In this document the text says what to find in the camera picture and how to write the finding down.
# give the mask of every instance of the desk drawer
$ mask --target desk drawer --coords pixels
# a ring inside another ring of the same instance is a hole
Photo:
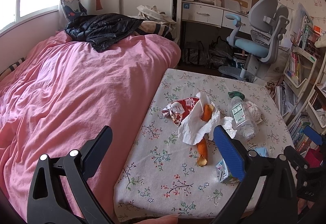
[[[229,11],[224,11],[223,21],[222,21],[222,26],[223,27],[227,27],[227,28],[231,28],[231,29],[234,29],[235,28],[235,26],[233,25],[233,20],[229,20],[229,19],[227,19],[225,17],[228,14],[238,15],[241,18],[241,22],[242,22],[242,26],[240,28],[240,32],[244,32],[244,33],[250,34],[250,30],[252,29],[252,27],[249,24],[248,17],[242,16],[242,15],[237,14],[237,13],[233,13],[233,12],[229,12]]]
[[[221,26],[223,10],[204,5],[184,3],[182,19]]]

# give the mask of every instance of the bottle label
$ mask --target bottle label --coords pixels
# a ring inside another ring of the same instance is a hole
[[[243,112],[241,103],[238,103],[235,106],[233,106],[232,113],[234,115],[234,120],[236,125],[242,122],[243,120],[245,120],[245,114]]]

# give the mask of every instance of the drawer handle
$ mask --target drawer handle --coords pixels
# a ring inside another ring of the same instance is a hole
[[[211,16],[210,14],[208,14],[208,13],[198,13],[197,12],[197,14],[200,14],[200,15],[205,15],[205,16]]]

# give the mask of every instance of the window sill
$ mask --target window sill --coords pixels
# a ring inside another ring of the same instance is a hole
[[[31,21],[40,16],[43,16],[43,15],[46,15],[49,13],[53,13],[53,12],[57,12],[57,11],[58,11],[58,6],[53,6],[53,7],[49,7],[49,8],[39,10],[39,11],[30,13],[28,15],[25,15],[25,16],[21,17],[18,22],[10,23],[7,26],[5,26],[2,30],[0,30],[0,37],[3,36],[4,34],[8,33],[9,31],[11,31],[12,29],[22,25],[23,23],[26,23],[26,22]]]

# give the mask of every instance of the blue gripper pad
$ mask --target blue gripper pad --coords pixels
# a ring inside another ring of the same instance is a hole
[[[232,144],[230,136],[221,125],[214,129],[214,142],[225,160],[232,176],[238,178],[240,182],[242,182],[246,174],[245,161],[236,150]]]
[[[310,138],[316,145],[321,146],[323,144],[322,137],[315,130],[313,130],[310,126],[306,126],[304,128],[304,134]]]

